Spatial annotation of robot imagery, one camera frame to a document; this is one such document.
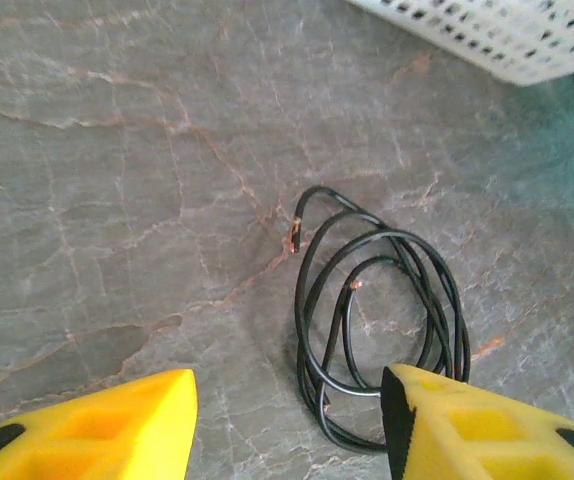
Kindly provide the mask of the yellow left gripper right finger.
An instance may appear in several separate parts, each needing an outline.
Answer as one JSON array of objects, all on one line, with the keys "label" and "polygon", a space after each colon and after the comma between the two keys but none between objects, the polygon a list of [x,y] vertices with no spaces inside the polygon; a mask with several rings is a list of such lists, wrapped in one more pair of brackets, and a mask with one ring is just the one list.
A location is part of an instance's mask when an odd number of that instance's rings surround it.
[{"label": "yellow left gripper right finger", "polygon": [[383,370],[394,479],[574,479],[574,421],[403,364]]}]

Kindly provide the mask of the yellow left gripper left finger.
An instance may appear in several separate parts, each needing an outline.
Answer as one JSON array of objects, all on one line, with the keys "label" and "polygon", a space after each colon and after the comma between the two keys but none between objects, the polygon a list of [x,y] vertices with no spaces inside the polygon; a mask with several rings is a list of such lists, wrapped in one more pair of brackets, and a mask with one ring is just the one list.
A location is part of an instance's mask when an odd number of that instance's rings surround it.
[{"label": "yellow left gripper left finger", "polygon": [[169,370],[0,424],[0,479],[182,479],[195,376]]}]

